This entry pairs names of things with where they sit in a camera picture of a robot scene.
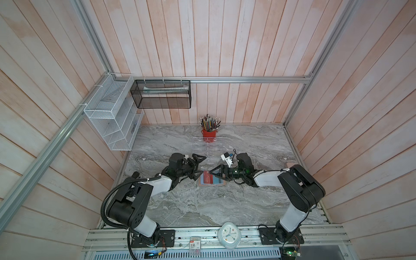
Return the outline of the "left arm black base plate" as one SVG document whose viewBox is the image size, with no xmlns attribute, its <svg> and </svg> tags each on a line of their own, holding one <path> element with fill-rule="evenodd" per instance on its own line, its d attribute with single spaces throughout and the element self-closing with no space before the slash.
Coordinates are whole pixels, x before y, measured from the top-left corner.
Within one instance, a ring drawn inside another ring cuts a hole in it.
<svg viewBox="0 0 416 260">
<path fill-rule="evenodd" d="M 174 229 L 160 230 L 157 229 L 151 237 L 142 234 L 134 234 L 131 238 L 132 248 L 162 248 L 173 247 L 176 231 Z"/>
</svg>

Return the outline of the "red credit card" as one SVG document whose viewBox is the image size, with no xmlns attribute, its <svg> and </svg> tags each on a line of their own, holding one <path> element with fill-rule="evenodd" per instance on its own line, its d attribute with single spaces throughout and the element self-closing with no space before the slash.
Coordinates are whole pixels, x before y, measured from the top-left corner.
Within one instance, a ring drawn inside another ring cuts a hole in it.
<svg viewBox="0 0 416 260">
<path fill-rule="evenodd" d="M 211 181 L 211 174 L 209 173 L 209 171 L 204 171 L 203 173 L 203 183 L 204 184 L 212 184 Z"/>
</svg>

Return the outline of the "pink card holder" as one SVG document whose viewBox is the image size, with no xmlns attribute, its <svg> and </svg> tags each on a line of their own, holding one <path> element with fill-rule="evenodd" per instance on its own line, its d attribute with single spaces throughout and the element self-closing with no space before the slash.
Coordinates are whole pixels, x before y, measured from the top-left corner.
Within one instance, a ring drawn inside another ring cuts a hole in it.
<svg viewBox="0 0 416 260">
<path fill-rule="evenodd" d="M 209 171 L 203 171 L 203 174 L 198 179 L 199 186 L 224 186 L 226 181 L 215 177 Z"/>
</svg>

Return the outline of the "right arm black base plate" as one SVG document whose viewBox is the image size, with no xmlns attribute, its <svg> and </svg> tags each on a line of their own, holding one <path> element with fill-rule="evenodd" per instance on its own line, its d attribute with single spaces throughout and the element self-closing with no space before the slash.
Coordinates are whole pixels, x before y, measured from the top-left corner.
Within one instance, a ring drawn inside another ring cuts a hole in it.
<svg viewBox="0 0 416 260">
<path fill-rule="evenodd" d="M 286 232 L 282 227 L 259 225 L 258 231 L 263 245 L 304 244 L 303 234 L 299 227 L 295 231 Z"/>
</svg>

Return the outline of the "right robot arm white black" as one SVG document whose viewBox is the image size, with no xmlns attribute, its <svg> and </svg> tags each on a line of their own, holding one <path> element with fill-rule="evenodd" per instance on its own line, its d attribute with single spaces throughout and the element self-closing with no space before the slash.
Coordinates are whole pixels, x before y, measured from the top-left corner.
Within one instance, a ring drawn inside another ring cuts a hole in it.
<svg viewBox="0 0 416 260">
<path fill-rule="evenodd" d="M 227 182 L 241 179 L 242 184 L 251 187 L 282 188 L 290 200 L 290 206 L 277 222 L 282 234 L 293 233 L 307 218 L 318 202 L 326 195 L 323 186 L 301 165 L 287 169 L 257 170 L 247 153 L 237 155 L 237 165 L 233 166 L 228 153 L 221 156 L 225 164 L 210 170 L 213 176 Z"/>
</svg>

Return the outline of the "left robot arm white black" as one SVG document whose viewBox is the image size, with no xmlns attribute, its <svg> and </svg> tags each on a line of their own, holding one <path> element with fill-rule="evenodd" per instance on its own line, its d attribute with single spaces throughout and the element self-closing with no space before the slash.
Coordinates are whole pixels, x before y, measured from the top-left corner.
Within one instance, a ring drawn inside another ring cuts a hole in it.
<svg viewBox="0 0 416 260">
<path fill-rule="evenodd" d="M 169 164 L 152 178 L 140 178 L 133 174 L 113 188 L 102 202 L 100 214 L 109 226 L 132 231 L 147 238 L 154 236 L 158 223 L 146 215 L 150 198 L 173 190 L 182 180 L 198 180 L 203 173 L 199 164 L 206 156 L 193 154 L 188 157 L 174 153 Z"/>
</svg>

